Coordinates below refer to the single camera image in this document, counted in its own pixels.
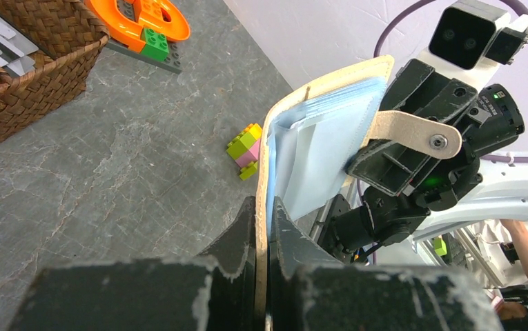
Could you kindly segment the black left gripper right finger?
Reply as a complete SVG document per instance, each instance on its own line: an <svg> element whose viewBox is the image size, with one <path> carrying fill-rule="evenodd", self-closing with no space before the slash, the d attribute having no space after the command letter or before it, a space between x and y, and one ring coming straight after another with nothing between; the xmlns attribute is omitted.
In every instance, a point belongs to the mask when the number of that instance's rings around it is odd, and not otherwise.
<svg viewBox="0 0 528 331"><path fill-rule="evenodd" d="M274 330L501 330L489 299L457 268L343 264L270 207Z"/></svg>

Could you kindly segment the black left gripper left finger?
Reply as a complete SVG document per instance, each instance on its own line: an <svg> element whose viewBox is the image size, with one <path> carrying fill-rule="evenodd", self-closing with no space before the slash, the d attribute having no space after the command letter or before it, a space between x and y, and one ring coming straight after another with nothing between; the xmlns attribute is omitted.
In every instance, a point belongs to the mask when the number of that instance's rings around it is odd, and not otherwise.
<svg viewBox="0 0 528 331"><path fill-rule="evenodd" d="M255 198L197 256L40 272L10 330L252 330Z"/></svg>

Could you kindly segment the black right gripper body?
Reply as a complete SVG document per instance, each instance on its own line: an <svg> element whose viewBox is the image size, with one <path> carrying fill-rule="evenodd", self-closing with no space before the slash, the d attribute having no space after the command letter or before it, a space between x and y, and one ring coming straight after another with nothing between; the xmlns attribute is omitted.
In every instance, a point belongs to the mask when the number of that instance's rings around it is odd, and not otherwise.
<svg viewBox="0 0 528 331"><path fill-rule="evenodd" d="M525 130L507 89L492 84L481 92L463 83L441 89L420 114L458 130L459 153L445 160L396 143L371 143L349 171L368 184L361 206L337 206L327 219L327 251L341 262L363 262L378 248L399 243L433 212L454 207L482 182L480 160L517 140Z"/></svg>

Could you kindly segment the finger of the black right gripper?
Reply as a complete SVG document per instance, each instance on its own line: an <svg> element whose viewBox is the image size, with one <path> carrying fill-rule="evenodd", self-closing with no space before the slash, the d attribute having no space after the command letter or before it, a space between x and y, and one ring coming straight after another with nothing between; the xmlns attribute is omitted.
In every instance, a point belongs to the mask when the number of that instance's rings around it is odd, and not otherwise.
<svg viewBox="0 0 528 331"><path fill-rule="evenodd" d="M477 94L475 87L410 60L387 88L369 142L350 159L346 173L390 197L416 187L421 170L459 153L457 122Z"/></svg>

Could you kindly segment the beige leather card holder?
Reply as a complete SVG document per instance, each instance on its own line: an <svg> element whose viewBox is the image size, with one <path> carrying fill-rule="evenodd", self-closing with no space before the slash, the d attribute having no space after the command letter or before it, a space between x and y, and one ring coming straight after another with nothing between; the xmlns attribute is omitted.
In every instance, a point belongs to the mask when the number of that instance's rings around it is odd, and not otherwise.
<svg viewBox="0 0 528 331"><path fill-rule="evenodd" d="M270 207L300 217L346 181L347 161L369 141L394 60L382 55L314 79L278 101L262 126L255 195L254 314L266 309Z"/></svg>

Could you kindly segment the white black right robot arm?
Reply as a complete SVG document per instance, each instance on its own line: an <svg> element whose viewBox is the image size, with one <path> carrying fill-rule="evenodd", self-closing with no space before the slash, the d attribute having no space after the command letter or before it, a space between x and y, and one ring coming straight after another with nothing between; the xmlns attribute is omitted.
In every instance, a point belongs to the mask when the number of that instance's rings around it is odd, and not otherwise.
<svg viewBox="0 0 528 331"><path fill-rule="evenodd" d="M361 206L334 198L317 243L344 263L378 248L432 239L484 219L528 221L528 156L503 157L525 125L508 90L477 91L432 66L410 60L387 90L382 110L401 110L458 130L459 153L439 160L400 144L371 141L347 174L367 184Z"/></svg>

